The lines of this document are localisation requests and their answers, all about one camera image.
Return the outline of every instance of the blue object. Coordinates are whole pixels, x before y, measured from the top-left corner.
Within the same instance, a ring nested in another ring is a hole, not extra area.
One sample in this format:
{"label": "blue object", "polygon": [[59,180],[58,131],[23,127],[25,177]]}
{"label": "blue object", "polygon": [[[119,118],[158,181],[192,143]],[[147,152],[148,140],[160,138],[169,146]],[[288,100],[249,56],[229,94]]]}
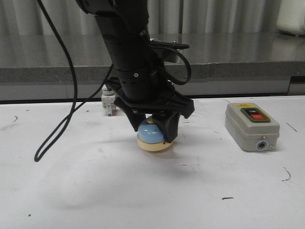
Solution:
{"label": "blue object", "polygon": [[138,137],[150,144],[164,142],[164,134],[155,123],[149,123],[146,119],[141,122],[138,128]]}

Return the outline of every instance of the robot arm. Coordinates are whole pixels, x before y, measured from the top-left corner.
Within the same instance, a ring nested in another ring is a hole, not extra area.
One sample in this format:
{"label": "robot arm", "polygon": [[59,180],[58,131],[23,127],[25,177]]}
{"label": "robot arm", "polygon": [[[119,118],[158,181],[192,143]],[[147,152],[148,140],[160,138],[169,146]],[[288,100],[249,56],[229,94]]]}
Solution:
{"label": "robot arm", "polygon": [[166,72],[164,61],[172,51],[183,57],[176,49],[188,45],[150,41],[147,0],[76,1],[85,13],[95,15],[117,71],[118,77],[106,82],[117,95],[114,103],[126,113],[135,131],[146,119],[145,114],[152,114],[165,140],[172,142],[177,137],[180,115],[188,118],[194,106],[172,86],[169,80],[184,83]]}

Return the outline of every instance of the white curtain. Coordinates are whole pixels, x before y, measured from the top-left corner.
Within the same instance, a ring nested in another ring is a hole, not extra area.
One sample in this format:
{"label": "white curtain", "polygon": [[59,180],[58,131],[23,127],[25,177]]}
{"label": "white curtain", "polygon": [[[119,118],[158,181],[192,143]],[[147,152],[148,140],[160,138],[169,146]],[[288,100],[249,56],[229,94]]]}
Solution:
{"label": "white curtain", "polygon": [[[75,0],[43,0],[60,34],[99,34]],[[148,0],[151,34],[275,31],[281,0]],[[36,0],[0,0],[0,35],[52,34]]]}

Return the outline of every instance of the control switch box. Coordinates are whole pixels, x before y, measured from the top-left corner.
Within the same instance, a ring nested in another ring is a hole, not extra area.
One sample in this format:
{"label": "control switch box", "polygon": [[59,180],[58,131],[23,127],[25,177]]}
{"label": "control switch box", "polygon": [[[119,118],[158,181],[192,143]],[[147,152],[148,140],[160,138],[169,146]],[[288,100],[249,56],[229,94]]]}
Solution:
{"label": "control switch box", "polygon": [[280,125],[254,103],[231,103],[225,112],[225,127],[245,151],[273,150]]}

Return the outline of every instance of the yellow label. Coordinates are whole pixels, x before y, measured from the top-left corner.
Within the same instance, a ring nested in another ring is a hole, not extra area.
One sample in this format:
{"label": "yellow label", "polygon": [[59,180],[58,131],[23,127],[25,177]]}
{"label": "yellow label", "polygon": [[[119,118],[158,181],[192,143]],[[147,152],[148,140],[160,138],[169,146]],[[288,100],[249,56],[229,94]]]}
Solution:
{"label": "yellow label", "polygon": [[253,107],[253,104],[236,104],[238,107]]}

